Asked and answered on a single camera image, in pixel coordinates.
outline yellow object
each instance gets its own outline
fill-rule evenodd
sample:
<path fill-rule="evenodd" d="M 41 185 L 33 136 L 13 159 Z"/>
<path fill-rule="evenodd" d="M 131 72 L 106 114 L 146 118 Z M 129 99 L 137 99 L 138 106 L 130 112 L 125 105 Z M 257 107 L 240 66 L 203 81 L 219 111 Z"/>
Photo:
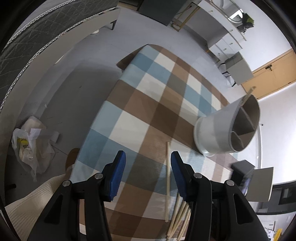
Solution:
<path fill-rule="evenodd" d="M 282 231 L 283 231 L 283 229 L 277 230 L 276 235 L 274 236 L 274 241 L 278 241 Z"/>

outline drawer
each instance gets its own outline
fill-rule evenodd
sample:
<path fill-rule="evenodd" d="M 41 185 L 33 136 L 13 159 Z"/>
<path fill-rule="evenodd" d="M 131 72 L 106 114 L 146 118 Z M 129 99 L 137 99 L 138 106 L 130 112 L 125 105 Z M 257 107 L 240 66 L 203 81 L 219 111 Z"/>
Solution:
<path fill-rule="evenodd" d="M 237 53 L 242 49 L 238 42 L 230 34 L 226 34 L 222 39 L 229 45 L 234 53 Z"/>
<path fill-rule="evenodd" d="M 221 49 L 218 48 L 218 46 L 213 45 L 209 48 L 209 50 L 221 61 L 225 61 L 228 59 L 228 57 L 222 52 Z"/>
<path fill-rule="evenodd" d="M 212 15 L 214 19 L 226 28 L 226 30 L 236 39 L 237 42 L 244 38 L 240 31 L 238 31 L 228 18 L 206 0 L 202 0 L 198 6 L 205 10 L 208 14 Z"/>
<path fill-rule="evenodd" d="M 218 46 L 219 49 L 222 50 L 222 52 L 227 56 L 227 58 L 232 57 L 235 52 L 231 49 L 231 47 L 223 40 L 220 39 L 216 45 Z"/>

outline gray floor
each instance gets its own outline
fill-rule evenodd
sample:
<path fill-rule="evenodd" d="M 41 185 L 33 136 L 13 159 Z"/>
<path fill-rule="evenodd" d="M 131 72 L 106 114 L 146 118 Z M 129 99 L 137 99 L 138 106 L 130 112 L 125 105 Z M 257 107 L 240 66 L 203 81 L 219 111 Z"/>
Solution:
<path fill-rule="evenodd" d="M 49 129 L 60 132 L 56 155 L 34 183 L 10 151 L 6 167 L 7 203 L 24 197 L 47 179 L 65 172 L 65 160 L 72 148 L 81 147 L 88 129 L 121 75 L 116 63 L 145 44 L 165 47 L 207 78 L 232 102 L 245 94 L 241 86 L 230 88 L 213 59 L 196 37 L 182 29 L 177 32 L 137 12 L 122 8 L 115 29 L 103 27 L 78 43 L 43 76 L 27 100 L 18 125 L 29 116 L 39 118 Z"/>

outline chair leg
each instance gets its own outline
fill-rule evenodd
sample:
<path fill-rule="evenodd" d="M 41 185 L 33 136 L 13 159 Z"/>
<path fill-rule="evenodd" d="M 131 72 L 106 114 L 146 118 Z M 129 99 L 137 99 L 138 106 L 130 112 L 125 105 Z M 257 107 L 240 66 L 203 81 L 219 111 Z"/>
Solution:
<path fill-rule="evenodd" d="M 113 21 L 113 22 L 111 22 L 113 25 L 112 25 L 112 29 L 111 30 L 113 30 L 114 29 L 114 27 L 115 27 L 115 24 L 116 24 L 116 21 L 117 20 L 115 20 L 115 21 Z"/>

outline wooden door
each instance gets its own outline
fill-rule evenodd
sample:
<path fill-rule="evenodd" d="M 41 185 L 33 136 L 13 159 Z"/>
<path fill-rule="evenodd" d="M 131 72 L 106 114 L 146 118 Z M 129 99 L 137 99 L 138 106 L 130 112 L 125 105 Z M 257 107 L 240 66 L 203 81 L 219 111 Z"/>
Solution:
<path fill-rule="evenodd" d="M 254 77 L 242 84 L 245 91 L 256 86 L 253 95 L 263 98 L 296 81 L 296 54 L 289 50 L 266 65 L 253 71 Z"/>

